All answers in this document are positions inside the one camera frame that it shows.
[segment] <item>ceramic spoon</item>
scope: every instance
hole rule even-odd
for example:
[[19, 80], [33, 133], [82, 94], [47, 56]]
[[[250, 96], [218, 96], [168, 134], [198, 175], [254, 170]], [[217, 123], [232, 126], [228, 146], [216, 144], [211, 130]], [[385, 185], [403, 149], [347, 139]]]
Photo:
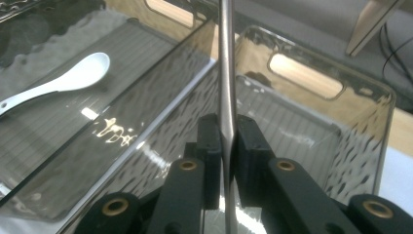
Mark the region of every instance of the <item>ceramic spoon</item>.
[[55, 80], [2, 100], [0, 116], [25, 101], [45, 94], [87, 88], [104, 77], [109, 65], [110, 58], [107, 54], [91, 54]]

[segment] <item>metal pole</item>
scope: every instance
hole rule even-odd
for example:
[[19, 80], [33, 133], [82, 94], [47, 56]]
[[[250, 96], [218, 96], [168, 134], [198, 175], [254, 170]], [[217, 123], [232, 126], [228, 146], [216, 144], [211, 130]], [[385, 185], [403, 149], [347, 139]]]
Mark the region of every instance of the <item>metal pole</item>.
[[225, 229], [227, 234], [237, 233], [235, 213], [234, 177], [231, 157], [237, 130], [235, 71], [234, 71], [234, 1], [220, 0], [219, 4], [219, 107], [218, 122], [223, 141]]

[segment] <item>screw hole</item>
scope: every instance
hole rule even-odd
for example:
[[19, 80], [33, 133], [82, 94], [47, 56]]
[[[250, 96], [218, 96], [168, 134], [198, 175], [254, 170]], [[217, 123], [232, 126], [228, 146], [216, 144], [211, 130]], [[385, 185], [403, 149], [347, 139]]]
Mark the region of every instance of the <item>screw hole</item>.
[[102, 212], [107, 216], [115, 216], [123, 213], [128, 206], [129, 202], [125, 198], [114, 198], [103, 206]]
[[177, 222], [170, 222], [165, 226], [165, 234], [180, 234], [181, 226]]
[[381, 218], [391, 218], [393, 217], [393, 212], [390, 208], [383, 205], [382, 203], [368, 200], [362, 203], [364, 208], [370, 212], [372, 215], [376, 215]]
[[343, 229], [335, 223], [327, 223], [325, 225], [325, 230], [329, 234], [344, 234]]
[[288, 161], [279, 161], [277, 167], [284, 171], [293, 171], [295, 169], [295, 166]]
[[197, 168], [197, 164], [192, 161], [185, 161], [180, 164], [180, 168], [185, 171], [191, 171]]

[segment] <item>spoon handle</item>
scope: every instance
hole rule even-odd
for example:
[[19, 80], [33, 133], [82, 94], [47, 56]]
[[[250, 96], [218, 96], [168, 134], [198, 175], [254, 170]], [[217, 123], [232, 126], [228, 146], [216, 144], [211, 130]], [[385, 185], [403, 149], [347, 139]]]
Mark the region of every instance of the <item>spoon handle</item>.
[[21, 92], [20, 94], [11, 96], [0, 102], [0, 116], [9, 111], [10, 109], [22, 104], [33, 98], [37, 98], [41, 95], [55, 92], [56, 90], [51, 89], [50, 83], [43, 84], [41, 86], [35, 87], [33, 89]]

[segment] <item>wooden surface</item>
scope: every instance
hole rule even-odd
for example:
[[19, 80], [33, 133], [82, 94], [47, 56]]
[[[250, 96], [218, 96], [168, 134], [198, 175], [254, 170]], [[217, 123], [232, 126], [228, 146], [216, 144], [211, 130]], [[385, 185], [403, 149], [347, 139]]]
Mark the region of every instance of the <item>wooden surface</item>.
[[337, 80], [283, 54], [275, 54], [271, 58], [270, 68], [285, 79], [324, 98], [335, 98], [344, 88]]
[[389, 146], [413, 157], [413, 116], [398, 108], [394, 110]]
[[146, 0], [148, 6], [168, 18], [174, 19], [185, 26], [192, 27], [194, 26], [194, 16], [178, 7], [175, 7], [169, 2], [159, 1], [159, 0]]

